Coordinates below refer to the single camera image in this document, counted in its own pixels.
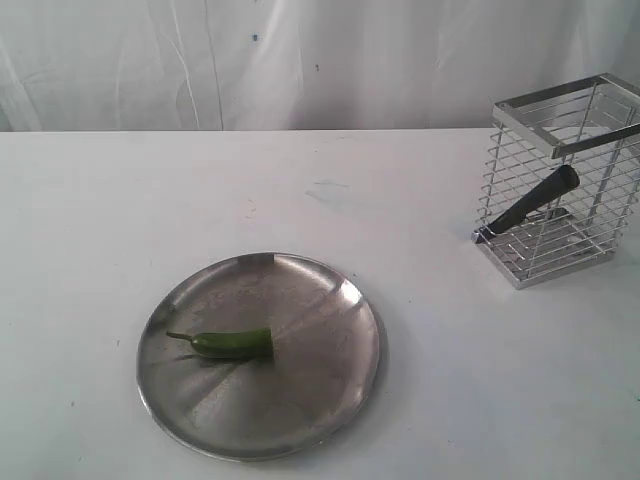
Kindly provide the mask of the dark green vegetable piece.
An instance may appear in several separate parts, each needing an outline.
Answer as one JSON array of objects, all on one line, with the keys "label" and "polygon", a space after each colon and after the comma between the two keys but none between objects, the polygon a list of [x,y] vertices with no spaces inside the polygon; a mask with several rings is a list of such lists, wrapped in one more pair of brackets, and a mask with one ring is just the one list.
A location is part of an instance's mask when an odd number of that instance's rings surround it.
[{"label": "dark green vegetable piece", "polygon": [[197,354],[215,360],[272,358],[274,345],[269,328],[242,332],[203,332],[195,335],[166,332],[166,336],[186,341]]}]

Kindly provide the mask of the black kitchen knife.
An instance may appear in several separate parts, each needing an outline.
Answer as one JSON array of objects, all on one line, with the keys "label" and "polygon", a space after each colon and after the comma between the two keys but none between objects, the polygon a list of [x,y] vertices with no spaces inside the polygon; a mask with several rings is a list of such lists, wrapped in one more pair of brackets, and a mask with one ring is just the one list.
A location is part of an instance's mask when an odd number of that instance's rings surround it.
[{"label": "black kitchen knife", "polygon": [[521,224],[528,214],[555,201],[580,185],[576,170],[570,165],[561,165],[532,190],[483,228],[489,238],[503,234]]}]

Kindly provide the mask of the round stainless steel plate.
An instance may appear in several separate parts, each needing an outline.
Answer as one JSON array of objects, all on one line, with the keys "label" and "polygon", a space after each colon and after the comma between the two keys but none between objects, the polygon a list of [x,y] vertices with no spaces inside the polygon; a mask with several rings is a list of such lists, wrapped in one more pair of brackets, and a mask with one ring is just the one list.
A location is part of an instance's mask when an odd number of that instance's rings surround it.
[{"label": "round stainless steel plate", "polygon": [[[190,338],[267,328],[270,356],[210,359]],[[142,401],[171,437],[253,461],[329,438],[369,396],[382,326],[358,287],[318,261],[253,253],[191,275],[155,308],[137,352]]]}]

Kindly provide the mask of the white backdrop curtain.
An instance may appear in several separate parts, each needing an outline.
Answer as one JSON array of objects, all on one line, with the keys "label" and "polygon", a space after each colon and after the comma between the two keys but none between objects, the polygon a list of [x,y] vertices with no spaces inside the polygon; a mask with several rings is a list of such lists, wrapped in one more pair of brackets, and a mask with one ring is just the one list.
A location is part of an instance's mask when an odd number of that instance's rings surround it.
[{"label": "white backdrop curtain", "polygon": [[5,1],[5,131],[484,127],[639,79],[635,1]]}]

